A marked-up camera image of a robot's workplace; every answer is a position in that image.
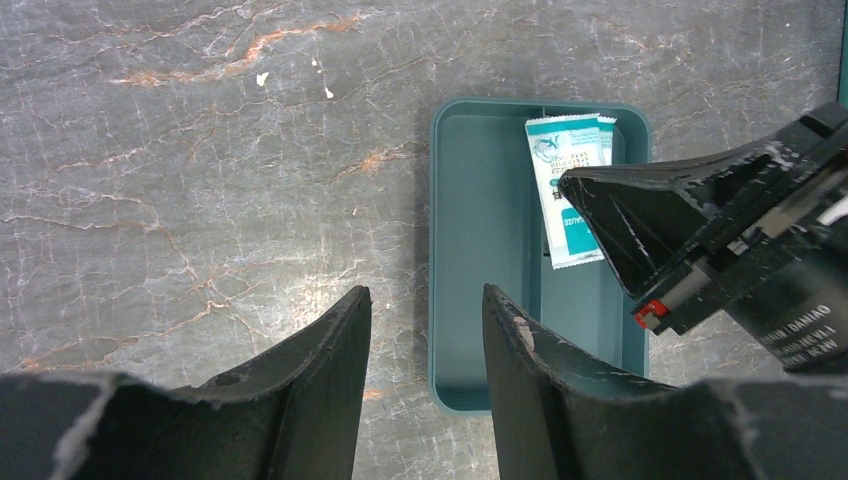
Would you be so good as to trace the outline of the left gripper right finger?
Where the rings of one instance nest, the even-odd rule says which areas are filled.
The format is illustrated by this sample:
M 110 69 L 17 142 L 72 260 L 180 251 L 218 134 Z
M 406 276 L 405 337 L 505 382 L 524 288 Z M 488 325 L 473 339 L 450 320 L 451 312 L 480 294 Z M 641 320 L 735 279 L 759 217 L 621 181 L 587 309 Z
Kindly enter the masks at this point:
M 847 381 L 672 387 L 588 354 L 499 287 L 482 325 L 504 479 L 843 479 Z

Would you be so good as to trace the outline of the teal plastic tray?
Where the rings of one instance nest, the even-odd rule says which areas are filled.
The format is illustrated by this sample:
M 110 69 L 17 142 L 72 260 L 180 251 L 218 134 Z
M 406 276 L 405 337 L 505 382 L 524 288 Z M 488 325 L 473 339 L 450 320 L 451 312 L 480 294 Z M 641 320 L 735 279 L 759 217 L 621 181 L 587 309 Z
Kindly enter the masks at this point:
M 640 376 L 648 372 L 647 336 L 609 265 L 554 269 L 546 253 L 524 125 L 584 113 L 615 119 L 615 164 L 651 159 L 649 121 L 629 104 L 459 97 L 433 116 L 428 387 L 448 413 L 490 411 L 482 325 L 488 284 L 588 353 Z

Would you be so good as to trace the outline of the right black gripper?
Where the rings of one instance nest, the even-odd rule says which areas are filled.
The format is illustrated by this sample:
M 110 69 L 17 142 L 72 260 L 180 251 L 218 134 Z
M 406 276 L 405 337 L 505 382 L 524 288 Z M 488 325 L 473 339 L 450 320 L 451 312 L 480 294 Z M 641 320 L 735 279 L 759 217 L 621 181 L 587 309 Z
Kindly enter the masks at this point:
M 847 110 L 684 160 L 566 171 L 644 328 L 683 334 L 727 312 L 789 372 L 847 371 Z

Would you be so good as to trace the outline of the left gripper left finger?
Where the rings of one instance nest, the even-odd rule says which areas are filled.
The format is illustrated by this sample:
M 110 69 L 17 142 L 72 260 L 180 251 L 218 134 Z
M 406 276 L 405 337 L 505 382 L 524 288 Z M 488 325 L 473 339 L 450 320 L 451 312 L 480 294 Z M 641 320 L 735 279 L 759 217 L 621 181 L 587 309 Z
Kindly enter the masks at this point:
M 303 328 L 198 387 L 118 372 L 1 378 L 5 479 L 348 479 L 372 324 L 356 286 Z

